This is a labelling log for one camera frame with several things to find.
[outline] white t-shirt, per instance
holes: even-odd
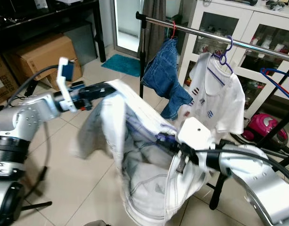
[[[199,56],[190,72],[192,82],[188,93],[193,101],[182,105],[178,111],[178,126],[187,117],[195,117],[203,123],[216,139],[224,133],[243,133],[245,94],[238,77],[226,73],[210,53]]]

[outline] tiled floor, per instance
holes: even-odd
[[[100,61],[95,60],[84,67],[83,80],[87,85],[122,79],[136,92],[139,91],[139,78],[100,65]],[[36,93],[47,89],[41,85]],[[144,88],[144,99],[158,112],[167,104],[165,99],[148,88]],[[94,152],[87,160],[70,155],[77,148],[74,138],[89,113],[64,113],[49,122],[52,148],[49,171],[40,186],[40,192],[31,195],[25,203],[53,201],[53,205],[38,211],[23,212],[14,226],[83,226],[97,219],[103,219],[112,226],[135,226],[124,211],[113,160],[100,151]],[[33,183],[43,165],[47,143],[41,128],[32,141],[26,161],[27,184]],[[244,199],[244,189],[232,179],[225,183],[216,210],[209,209],[211,195],[212,190],[204,186],[185,202],[167,226],[262,226],[257,214]]]

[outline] cable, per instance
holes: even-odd
[[[52,68],[58,68],[58,65],[52,65],[52,66],[48,66],[44,69],[41,69],[40,71],[38,71],[37,73],[35,73],[33,76],[31,76],[29,79],[27,79],[17,90],[16,92],[12,95],[12,97],[9,99],[9,101],[7,102],[7,104],[5,105],[5,108],[8,108],[10,106],[10,103],[16,98],[16,96],[23,90],[23,88],[25,88],[25,86],[27,86],[36,76],[38,76],[39,74],[50,70]]]
[[[26,99],[26,97],[16,96],[12,101],[17,100],[17,99],[24,100],[24,99]]]
[[[235,139],[237,142],[239,142],[240,144],[243,145],[256,145],[255,143],[250,143],[250,142],[246,142],[245,140],[241,139],[238,135],[236,134],[232,134],[230,133],[230,136],[233,137],[233,139]],[[289,157],[289,148],[287,146],[281,148],[280,150],[278,150],[277,152],[260,147],[259,149],[261,149],[263,152],[265,152],[265,154],[267,155],[272,155],[272,156],[276,156],[282,159],[288,158]]]
[[[48,170],[47,165],[48,165],[48,162],[49,162],[49,159],[51,156],[51,142],[49,139],[48,124],[46,122],[44,122],[43,124],[44,124],[45,134],[46,134],[46,138],[47,138],[46,158],[45,158],[43,169],[41,170],[41,172],[39,173],[39,175],[37,177],[37,181],[32,186],[32,188],[29,190],[29,192],[25,195],[25,197],[24,197],[25,199],[28,198],[37,189],[37,187],[40,185],[40,182],[45,179],[45,175],[46,175],[46,172]]]
[[[222,150],[222,149],[208,149],[208,150],[194,150],[192,149],[195,153],[234,153],[234,154],[241,154],[241,155],[246,155],[249,156],[251,158],[256,158],[259,160],[262,160],[274,167],[276,167],[280,172],[282,172],[288,179],[289,179],[289,171],[283,167],[282,165],[280,165],[277,161],[275,161],[274,159],[268,157],[269,159],[266,159],[262,156],[259,156],[257,154],[252,154],[252,153],[247,153],[247,152],[242,152],[242,151],[234,151],[234,150]]]

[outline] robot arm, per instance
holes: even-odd
[[[68,89],[65,81],[73,74],[72,64],[61,58],[58,70],[62,72],[57,78],[60,92],[30,97],[0,111],[0,226],[11,225],[21,212],[25,190],[18,180],[25,173],[28,147],[39,126],[61,112],[90,110],[91,100],[115,91],[106,83],[85,87],[83,82]]]
[[[218,154],[212,150],[208,153],[196,152],[195,150],[207,149],[212,138],[210,131],[195,118],[186,119],[176,138],[183,144],[180,156],[187,156],[202,169],[213,168],[220,171],[242,185],[248,195],[247,201],[266,226],[289,226],[289,184],[263,161],[238,153],[228,153],[241,151],[268,159],[262,150],[251,145],[226,144],[222,147],[223,152]]]

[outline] black table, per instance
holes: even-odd
[[[64,17],[73,18],[84,11],[92,10],[96,29],[94,40],[98,44],[100,61],[105,62],[106,53],[103,42],[99,0],[84,0],[83,2],[76,2],[71,5],[66,5],[55,0],[47,0],[47,3],[49,3],[48,9],[37,10],[31,16],[27,16],[24,20],[20,20],[17,23],[0,19],[0,53],[23,44],[23,41],[16,35],[22,28],[38,28],[42,24],[53,23]]]

